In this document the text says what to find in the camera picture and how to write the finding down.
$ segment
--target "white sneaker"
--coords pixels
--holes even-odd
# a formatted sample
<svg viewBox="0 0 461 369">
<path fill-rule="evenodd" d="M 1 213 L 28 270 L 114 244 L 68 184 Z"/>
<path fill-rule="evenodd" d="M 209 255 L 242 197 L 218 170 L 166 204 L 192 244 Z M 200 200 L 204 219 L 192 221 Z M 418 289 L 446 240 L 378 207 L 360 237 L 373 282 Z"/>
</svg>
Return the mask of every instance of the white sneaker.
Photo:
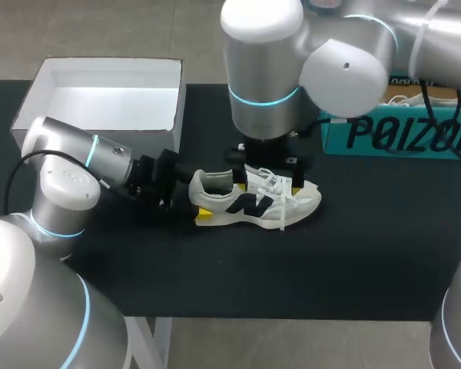
<svg viewBox="0 0 461 369">
<path fill-rule="evenodd" d="M 312 214 L 321 202 L 315 184 L 304 182 L 292 195 L 292 179 L 265 168 L 246 166 L 247 191 L 233 183 L 232 171 L 194 173 L 189 197 L 199 207 L 198 226 L 247 221 L 266 229 L 285 229 Z"/>
<path fill-rule="evenodd" d="M 429 97 L 430 104 L 433 108 L 455 108 L 458 105 L 457 98 L 432 98 Z M 418 94 L 413 96 L 412 98 L 408 98 L 403 95 L 397 95 L 393 97 L 390 102 L 387 104 L 381 105 L 399 105 L 399 106 L 418 106 L 424 107 L 425 101 L 423 100 L 423 95 Z"/>
</svg>

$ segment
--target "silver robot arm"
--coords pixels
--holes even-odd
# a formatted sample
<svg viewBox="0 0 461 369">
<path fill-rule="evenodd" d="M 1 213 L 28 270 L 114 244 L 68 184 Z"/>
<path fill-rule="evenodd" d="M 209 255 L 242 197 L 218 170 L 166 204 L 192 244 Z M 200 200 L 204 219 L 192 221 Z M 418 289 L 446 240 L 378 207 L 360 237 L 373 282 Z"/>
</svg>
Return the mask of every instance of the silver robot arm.
<svg viewBox="0 0 461 369">
<path fill-rule="evenodd" d="M 32 123 L 22 145 L 22 157 L 37 150 L 69 154 L 113 188 L 127 184 L 134 164 L 130 148 L 49 117 L 36 118 Z M 40 171 L 46 158 L 42 155 L 31 161 Z"/>
<path fill-rule="evenodd" d="M 20 227 L 38 249 L 66 259 L 99 201 L 101 186 L 84 169 L 53 155 L 42 160 L 32 209 L 0 217 Z"/>
<path fill-rule="evenodd" d="M 333 18 L 304 14 L 300 0 L 227 0 L 221 24 L 234 124 L 257 140 L 297 129 L 300 86 L 332 115 L 366 114 L 393 70 L 461 89 L 461 10 L 430 9 L 353 0 L 344 18 Z"/>
<path fill-rule="evenodd" d="M 121 312 L 0 220 L 0 369 L 136 369 Z"/>
</svg>

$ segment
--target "black cable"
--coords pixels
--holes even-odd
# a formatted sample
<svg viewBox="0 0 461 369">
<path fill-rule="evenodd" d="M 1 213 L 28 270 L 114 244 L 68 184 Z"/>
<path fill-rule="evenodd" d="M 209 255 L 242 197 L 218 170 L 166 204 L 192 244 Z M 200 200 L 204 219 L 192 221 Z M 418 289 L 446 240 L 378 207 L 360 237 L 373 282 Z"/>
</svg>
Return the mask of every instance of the black cable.
<svg viewBox="0 0 461 369">
<path fill-rule="evenodd" d="M 429 124 L 436 130 L 439 130 L 442 124 L 441 125 L 437 124 L 436 117 L 433 114 L 432 104 L 430 103 L 430 98 L 429 98 L 429 92 L 427 91 L 427 84 L 425 81 L 420 80 L 420 86 L 422 87 L 423 100 L 425 102 L 425 106 L 427 107 L 427 112 L 429 113 Z M 456 90 L 456 93 L 458 95 L 458 107 L 459 107 L 459 104 L 461 104 L 461 91 Z M 453 144 L 449 142 L 449 140 L 447 139 L 444 133 L 442 133 L 440 137 L 441 137 L 441 140 L 449 147 L 450 151 L 461 160 L 461 151 L 455 148 Z"/>
<path fill-rule="evenodd" d="M 15 165 L 14 169 L 12 169 L 12 172 L 8 176 L 7 180 L 7 185 L 5 186 L 5 197 L 4 197 L 4 204 L 3 204 L 3 213 L 4 215 L 8 215 L 8 199 L 10 198 L 10 190 L 12 188 L 12 182 L 14 181 L 14 177 L 17 174 L 17 171 L 20 169 L 20 167 L 25 163 L 26 160 L 29 158 L 32 158 L 37 155 L 55 155 L 59 156 L 60 158 L 63 158 L 65 160 L 70 161 L 73 164 L 78 165 L 80 168 L 84 169 L 87 173 L 89 173 L 92 177 L 96 179 L 96 181 L 101 182 L 103 185 L 105 184 L 104 181 L 102 181 L 102 178 L 99 177 L 97 174 L 95 174 L 91 169 L 85 166 L 84 163 L 81 161 L 77 160 L 73 156 L 69 154 L 65 154 L 64 152 L 61 151 L 55 151 L 55 150 L 37 150 L 30 152 L 27 155 L 24 155 L 21 160 L 18 161 L 18 163 Z"/>
</svg>

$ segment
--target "white robot link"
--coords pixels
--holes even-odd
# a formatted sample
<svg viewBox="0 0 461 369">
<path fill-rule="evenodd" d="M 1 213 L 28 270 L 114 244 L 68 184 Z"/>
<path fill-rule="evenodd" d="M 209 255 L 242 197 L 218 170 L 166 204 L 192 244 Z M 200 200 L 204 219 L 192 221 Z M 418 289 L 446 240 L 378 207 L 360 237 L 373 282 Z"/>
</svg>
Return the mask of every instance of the white robot link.
<svg viewBox="0 0 461 369">
<path fill-rule="evenodd" d="M 300 0 L 227 0 L 224 60 L 246 151 L 283 143 L 299 128 L 301 87 L 342 118 L 374 109 L 392 70 L 461 89 L 461 9 L 447 3 L 349 0 L 337 17 L 323 17 L 305 14 Z M 430 356 L 435 369 L 461 368 L 461 267 L 433 325 Z"/>
<path fill-rule="evenodd" d="M 0 369 L 138 369 L 128 334 L 134 318 L 125 319 L 59 259 L 71 255 L 100 184 L 139 197 L 148 188 L 159 202 L 154 186 L 174 184 L 177 155 L 136 160 L 130 148 L 41 117 L 22 157 L 37 168 L 38 182 L 31 210 L 0 217 Z"/>
</svg>

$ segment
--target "black table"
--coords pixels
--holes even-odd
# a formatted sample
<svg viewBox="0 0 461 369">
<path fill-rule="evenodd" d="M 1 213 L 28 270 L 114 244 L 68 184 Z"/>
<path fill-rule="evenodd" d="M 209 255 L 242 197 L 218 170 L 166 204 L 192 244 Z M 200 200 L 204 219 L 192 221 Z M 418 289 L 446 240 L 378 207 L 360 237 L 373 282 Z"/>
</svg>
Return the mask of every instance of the black table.
<svg viewBox="0 0 461 369">
<path fill-rule="evenodd" d="M 28 86 L 0 81 L 0 214 L 19 159 L 8 130 Z M 184 160 L 226 170 L 222 150 L 239 138 L 227 87 L 188 86 Z M 285 232 L 197 228 L 106 194 L 69 264 L 127 316 L 432 320 L 461 260 L 461 163 L 329 156 L 318 139 L 305 147 L 323 194 L 310 220 Z M 30 206 L 34 186 L 22 170 L 12 210 Z"/>
</svg>

